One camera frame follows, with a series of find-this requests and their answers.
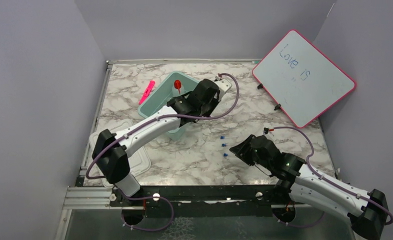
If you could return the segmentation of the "red capped wash bottle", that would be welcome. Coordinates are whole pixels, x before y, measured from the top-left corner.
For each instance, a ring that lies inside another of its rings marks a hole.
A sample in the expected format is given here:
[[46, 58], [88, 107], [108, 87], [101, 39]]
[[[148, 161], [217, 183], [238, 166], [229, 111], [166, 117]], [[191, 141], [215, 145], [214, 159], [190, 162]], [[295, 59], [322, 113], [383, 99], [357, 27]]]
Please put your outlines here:
[[173, 97], [178, 97], [178, 96], [181, 96], [183, 93], [184, 93], [184, 90], [183, 90], [182, 83], [181, 83], [181, 81], [179, 79], [176, 79], [173, 82], [172, 96]]

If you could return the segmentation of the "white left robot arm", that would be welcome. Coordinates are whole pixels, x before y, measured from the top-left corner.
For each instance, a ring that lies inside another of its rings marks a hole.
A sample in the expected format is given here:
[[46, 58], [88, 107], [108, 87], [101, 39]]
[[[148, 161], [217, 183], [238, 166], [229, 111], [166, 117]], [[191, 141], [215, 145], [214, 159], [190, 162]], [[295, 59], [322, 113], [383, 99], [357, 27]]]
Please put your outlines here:
[[97, 165], [102, 178], [120, 189], [129, 205], [141, 201], [141, 185], [131, 172], [129, 159], [144, 145], [157, 137], [188, 123], [211, 120], [214, 109], [230, 89], [231, 83], [203, 79], [191, 91], [170, 97], [154, 114], [123, 130], [102, 130], [93, 146], [92, 163]]

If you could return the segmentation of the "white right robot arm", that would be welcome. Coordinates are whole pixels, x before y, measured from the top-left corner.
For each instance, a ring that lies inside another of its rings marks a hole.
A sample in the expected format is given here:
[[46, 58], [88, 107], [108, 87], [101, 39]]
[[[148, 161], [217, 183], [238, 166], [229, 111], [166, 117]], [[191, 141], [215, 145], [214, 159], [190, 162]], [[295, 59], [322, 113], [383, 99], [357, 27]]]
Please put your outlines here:
[[363, 190], [344, 183], [292, 153], [281, 152], [265, 135], [251, 134], [230, 152], [249, 166], [258, 164], [278, 178], [273, 198], [310, 205], [351, 226], [366, 240], [379, 240], [388, 218], [385, 194]]

